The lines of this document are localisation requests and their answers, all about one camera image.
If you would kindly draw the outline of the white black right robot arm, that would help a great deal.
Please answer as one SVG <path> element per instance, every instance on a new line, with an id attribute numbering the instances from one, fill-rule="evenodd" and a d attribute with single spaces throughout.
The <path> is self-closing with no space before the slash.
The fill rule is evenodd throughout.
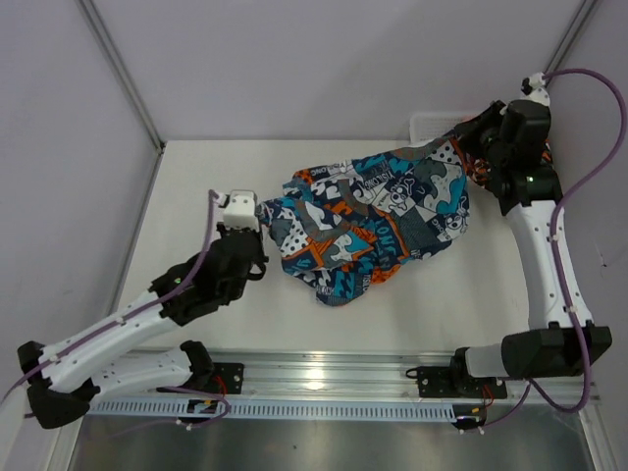
<path id="1" fill-rule="evenodd" d="M 546 104 L 518 99 L 493 102 L 459 124 L 454 135 L 463 154 L 485 164 L 484 187 L 497 199 L 519 251 L 528 296 L 528 328 L 482 347 L 460 348 L 448 371 L 459 395 L 484 378 L 528 380 L 580 376 L 612 344 L 609 328 L 596 325 L 575 277 L 566 243 L 558 175 L 543 156 L 550 131 Z"/>

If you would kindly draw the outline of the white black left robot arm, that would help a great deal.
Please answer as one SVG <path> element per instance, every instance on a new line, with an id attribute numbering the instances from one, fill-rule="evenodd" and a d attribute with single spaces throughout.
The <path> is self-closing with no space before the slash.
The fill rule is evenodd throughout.
<path id="1" fill-rule="evenodd" d="M 113 396 L 150 390 L 205 391 L 215 374 L 205 345 L 186 340 L 161 354 L 131 355 L 147 340 L 170 333 L 240 299 L 268 261 L 262 233 L 217 226 L 200 252 L 172 266 L 137 299 L 79 334 L 54 344 L 31 340 L 18 349 L 30 414 L 45 430 L 77 421 Z"/>

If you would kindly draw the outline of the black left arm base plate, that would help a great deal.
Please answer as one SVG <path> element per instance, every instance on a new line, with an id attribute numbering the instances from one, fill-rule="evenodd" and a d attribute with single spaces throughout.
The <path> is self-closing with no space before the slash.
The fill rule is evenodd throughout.
<path id="1" fill-rule="evenodd" d="M 216 363 L 213 375 L 195 389 L 220 395 L 241 394 L 244 372 L 245 366 L 243 363 Z"/>

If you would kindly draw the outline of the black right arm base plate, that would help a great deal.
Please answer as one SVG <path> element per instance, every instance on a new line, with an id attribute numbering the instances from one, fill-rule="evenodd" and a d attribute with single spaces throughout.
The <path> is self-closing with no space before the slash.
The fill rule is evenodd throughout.
<path id="1" fill-rule="evenodd" d="M 419 366 L 406 371 L 416 381 L 422 398 L 506 399 L 505 383 L 496 378 L 474 378 L 445 366 Z"/>

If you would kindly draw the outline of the colourful patterned shorts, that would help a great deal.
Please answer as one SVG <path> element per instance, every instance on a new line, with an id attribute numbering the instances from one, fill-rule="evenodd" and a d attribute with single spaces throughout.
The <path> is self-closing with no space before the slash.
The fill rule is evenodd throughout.
<path id="1" fill-rule="evenodd" d="M 448 249 L 468 229 L 466 169 L 443 136 L 358 159 L 306 168 L 256 216 L 283 271 L 327 306 L 343 306 L 405 264 Z"/>

